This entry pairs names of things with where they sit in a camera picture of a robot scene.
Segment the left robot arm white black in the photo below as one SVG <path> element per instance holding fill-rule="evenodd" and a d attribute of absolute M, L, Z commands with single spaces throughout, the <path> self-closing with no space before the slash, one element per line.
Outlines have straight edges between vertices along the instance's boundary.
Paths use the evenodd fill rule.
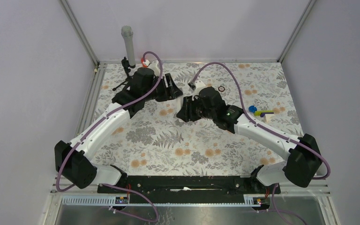
<path fill-rule="evenodd" d="M 153 69 L 138 68 L 107 109 L 86 130 L 70 142 L 59 141 L 55 145 L 57 191 L 68 190 L 60 188 L 61 177 L 71 182 L 70 188 L 84 189 L 95 182 L 108 183 L 116 193 L 124 191 L 127 181 L 121 172 L 114 166 L 93 164 L 91 160 L 94 154 L 115 130 L 142 110 L 147 101 L 171 101 L 182 95 L 183 92 L 176 86 L 170 73 L 157 76 Z"/>

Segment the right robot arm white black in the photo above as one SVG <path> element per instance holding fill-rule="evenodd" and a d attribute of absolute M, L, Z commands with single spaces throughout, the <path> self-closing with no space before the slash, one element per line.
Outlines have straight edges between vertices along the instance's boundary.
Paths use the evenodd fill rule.
<path fill-rule="evenodd" d="M 273 165 L 261 165 L 252 173 L 250 187 L 262 193 L 268 186 L 289 181 L 306 188 L 322 165 L 316 139 L 304 134 L 302 137 L 287 134 L 263 122 L 251 118 L 243 109 L 228 105 L 220 93 L 212 87 L 203 88 L 198 95 L 177 100 L 176 116 L 184 122 L 209 119 L 220 129 L 245 136 L 269 148 L 283 161 Z"/>

